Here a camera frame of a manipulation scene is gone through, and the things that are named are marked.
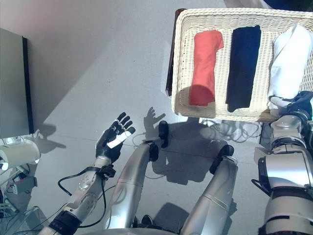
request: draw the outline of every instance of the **cable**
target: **cable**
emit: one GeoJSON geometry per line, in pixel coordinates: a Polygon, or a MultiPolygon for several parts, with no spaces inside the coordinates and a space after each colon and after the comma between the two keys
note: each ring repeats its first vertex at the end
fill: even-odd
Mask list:
{"type": "Polygon", "coordinates": [[[70,175],[70,176],[67,176],[67,177],[64,177],[64,178],[60,179],[60,180],[58,181],[58,186],[59,186],[64,192],[66,192],[69,196],[72,196],[72,194],[71,194],[69,191],[67,191],[67,190],[61,185],[61,182],[62,182],[63,180],[67,180],[67,179],[70,179],[70,178],[74,178],[74,177],[80,176],[80,175],[84,174],[85,172],[86,172],[86,169],[82,170],[81,172],[79,172],[79,173],[76,174],[76,175],[70,175]]]}
{"type": "Polygon", "coordinates": [[[9,223],[12,221],[12,219],[14,219],[14,218],[16,217],[16,215],[15,215],[13,218],[11,218],[11,219],[9,220],[9,222],[6,224],[6,226],[5,226],[5,232],[6,232],[7,229],[8,229],[9,223]]]}
{"type": "MultiPolygon", "coordinates": [[[[106,193],[106,191],[110,190],[111,188],[114,188],[116,185],[112,186],[112,187],[109,187],[108,189],[106,189],[104,191],[104,193],[106,193]]],[[[103,193],[98,197],[97,201],[99,201],[99,199],[102,197],[103,193]]]]}
{"type": "Polygon", "coordinates": [[[96,225],[97,223],[99,223],[103,219],[103,217],[104,217],[104,215],[106,213],[106,210],[107,210],[107,201],[106,201],[106,196],[105,196],[105,191],[104,191],[104,186],[103,186],[103,179],[101,180],[101,189],[102,189],[103,201],[104,201],[104,210],[103,210],[103,214],[102,214],[101,218],[98,221],[96,221],[96,222],[94,222],[92,224],[79,226],[78,228],[88,228],[88,227],[91,227],[93,225],[96,225]]]}

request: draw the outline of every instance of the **black joint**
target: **black joint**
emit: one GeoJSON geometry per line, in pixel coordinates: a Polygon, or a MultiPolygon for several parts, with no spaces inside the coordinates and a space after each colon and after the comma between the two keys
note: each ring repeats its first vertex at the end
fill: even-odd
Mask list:
{"type": "Polygon", "coordinates": [[[105,165],[97,172],[97,174],[104,180],[115,176],[116,171],[113,169],[113,165],[105,165]]]}
{"type": "Polygon", "coordinates": [[[158,124],[158,136],[161,140],[163,140],[162,148],[166,148],[168,146],[168,133],[169,127],[166,121],[160,121],[158,124]]]}
{"type": "Polygon", "coordinates": [[[149,156],[151,162],[155,162],[158,159],[158,146],[154,143],[150,145],[149,156]]]}
{"type": "Polygon", "coordinates": [[[221,150],[219,151],[217,158],[212,163],[210,167],[210,173],[213,175],[215,174],[215,171],[217,167],[220,165],[220,163],[222,162],[224,156],[233,156],[233,154],[234,154],[234,147],[229,144],[224,145],[223,148],[221,148],[221,150]]]}
{"type": "Polygon", "coordinates": [[[62,211],[54,218],[49,227],[62,235],[73,235],[80,224],[79,219],[70,212],[62,211]]]}
{"type": "Polygon", "coordinates": [[[212,163],[212,165],[210,166],[210,169],[209,169],[211,174],[213,174],[213,175],[215,174],[215,171],[216,171],[217,167],[220,165],[221,161],[223,161],[222,157],[221,158],[216,158],[214,160],[214,162],[212,163]]]}
{"type": "Polygon", "coordinates": [[[227,144],[224,145],[223,148],[220,149],[218,153],[218,158],[221,158],[223,156],[233,156],[234,154],[234,147],[227,144]]]}
{"type": "Polygon", "coordinates": [[[268,180],[265,157],[259,159],[258,169],[259,169],[259,182],[260,182],[261,187],[264,188],[267,192],[271,193],[272,189],[268,180]]]}

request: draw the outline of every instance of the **white wicker basket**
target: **white wicker basket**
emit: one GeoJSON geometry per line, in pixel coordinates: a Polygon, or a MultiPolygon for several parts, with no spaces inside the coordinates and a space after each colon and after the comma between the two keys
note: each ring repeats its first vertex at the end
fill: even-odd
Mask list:
{"type": "MultiPolygon", "coordinates": [[[[258,8],[188,9],[177,19],[172,109],[188,117],[217,118],[239,121],[272,121],[267,108],[273,40],[296,23],[313,31],[313,13],[258,8]],[[261,27],[261,43],[252,98],[249,108],[227,111],[226,90],[232,31],[238,27],[261,27]],[[189,105],[189,90],[193,78],[194,36],[198,32],[216,29],[223,35],[224,48],[217,52],[214,69],[215,102],[207,107],[189,105]]],[[[313,53],[308,61],[300,90],[313,90],[313,53]]]]}

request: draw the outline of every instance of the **robotic hand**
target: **robotic hand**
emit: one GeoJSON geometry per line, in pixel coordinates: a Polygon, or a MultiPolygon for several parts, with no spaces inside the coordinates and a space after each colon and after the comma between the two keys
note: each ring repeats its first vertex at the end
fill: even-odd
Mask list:
{"type": "Polygon", "coordinates": [[[130,117],[125,116],[125,113],[121,113],[109,129],[103,132],[96,144],[96,160],[93,165],[76,175],[59,180],[58,185],[60,188],[71,197],[49,227],[45,227],[40,231],[40,235],[73,235],[78,228],[90,227],[102,220],[105,210],[97,222],[80,226],[95,208],[101,192],[103,193],[106,209],[104,183],[108,178],[115,175],[112,163],[119,158],[123,141],[135,132],[135,129],[130,127],[132,124],[130,117]],[[79,181],[79,187],[73,194],[61,186],[61,181],[80,175],[83,176],[79,181]]]}
{"type": "Polygon", "coordinates": [[[121,154],[123,141],[135,132],[131,118],[121,113],[108,130],[104,131],[96,144],[96,157],[107,156],[114,163],[121,154]]]}

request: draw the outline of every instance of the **black cable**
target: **black cable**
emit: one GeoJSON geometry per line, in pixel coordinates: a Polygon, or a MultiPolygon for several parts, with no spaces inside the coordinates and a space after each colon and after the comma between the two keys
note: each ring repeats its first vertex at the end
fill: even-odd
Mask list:
{"type": "Polygon", "coordinates": [[[11,218],[11,219],[9,220],[9,222],[6,224],[6,226],[5,226],[5,231],[7,231],[8,226],[9,226],[9,223],[12,221],[12,219],[14,219],[14,218],[16,217],[16,215],[15,215],[13,218],[11,218]]]}
{"type": "Polygon", "coordinates": [[[103,214],[102,214],[101,218],[98,221],[96,221],[96,222],[94,222],[92,224],[79,226],[78,228],[89,228],[91,226],[94,226],[94,225],[98,224],[103,219],[103,217],[104,217],[104,215],[106,213],[106,209],[107,209],[107,201],[106,201],[106,196],[105,196],[105,191],[104,191],[104,186],[103,186],[103,179],[101,180],[101,189],[102,189],[103,201],[104,201],[104,210],[103,210],[103,214]]]}
{"type": "Polygon", "coordinates": [[[267,189],[265,189],[264,187],[262,187],[260,181],[255,180],[255,179],[252,179],[251,182],[252,182],[256,187],[258,187],[260,190],[262,190],[267,196],[270,197],[270,192],[269,192],[267,189]]]}
{"type": "Polygon", "coordinates": [[[112,187],[109,187],[108,189],[106,189],[105,191],[104,191],[104,193],[106,193],[106,191],[108,191],[108,190],[110,190],[111,188],[114,188],[116,185],[114,185],[114,186],[112,186],[112,187]]]}
{"type": "Polygon", "coordinates": [[[82,170],[81,172],[79,172],[79,173],[76,174],[76,175],[70,175],[70,176],[67,176],[67,177],[64,177],[64,178],[60,179],[60,180],[58,181],[58,186],[59,186],[64,192],[66,192],[69,196],[72,196],[72,194],[71,194],[69,191],[67,191],[67,190],[61,185],[61,182],[62,182],[63,180],[67,180],[67,179],[70,179],[70,178],[74,178],[74,177],[80,176],[80,175],[84,174],[85,172],[86,172],[86,169],[82,170]]]}
{"type": "Polygon", "coordinates": [[[12,192],[9,192],[8,189],[9,189],[9,188],[6,189],[6,192],[7,192],[7,193],[13,193],[13,191],[12,191],[12,192]]]}

